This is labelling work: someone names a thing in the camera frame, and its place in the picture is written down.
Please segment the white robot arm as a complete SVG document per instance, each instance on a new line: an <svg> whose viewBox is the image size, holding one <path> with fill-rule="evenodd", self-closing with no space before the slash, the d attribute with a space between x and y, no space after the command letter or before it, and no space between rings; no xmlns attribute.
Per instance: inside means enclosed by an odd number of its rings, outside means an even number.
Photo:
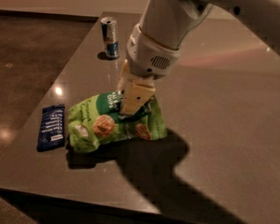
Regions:
<svg viewBox="0 0 280 224"><path fill-rule="evenodd" d="M127 42L118 84L122 115L134 115L153 96L154 81L170 73L187 33L214 6L232 14L280 56L280 0L149 0Z"/></svg>

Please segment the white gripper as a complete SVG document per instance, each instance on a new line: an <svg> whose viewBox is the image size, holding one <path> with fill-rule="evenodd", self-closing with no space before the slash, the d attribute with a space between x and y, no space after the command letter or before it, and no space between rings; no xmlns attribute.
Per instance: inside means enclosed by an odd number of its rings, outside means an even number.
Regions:
<svg viewBox="0 0 280 224"><path fill-rule="evenodd" d="M135 76L158 79L170 74L179 57L179 49L168 49L156 43L136 24L127 42L127 60L123 62L118 80L117 90L123 92L120 114L133 116L155 93L153 82L128 81L130 71Z"/></svg>

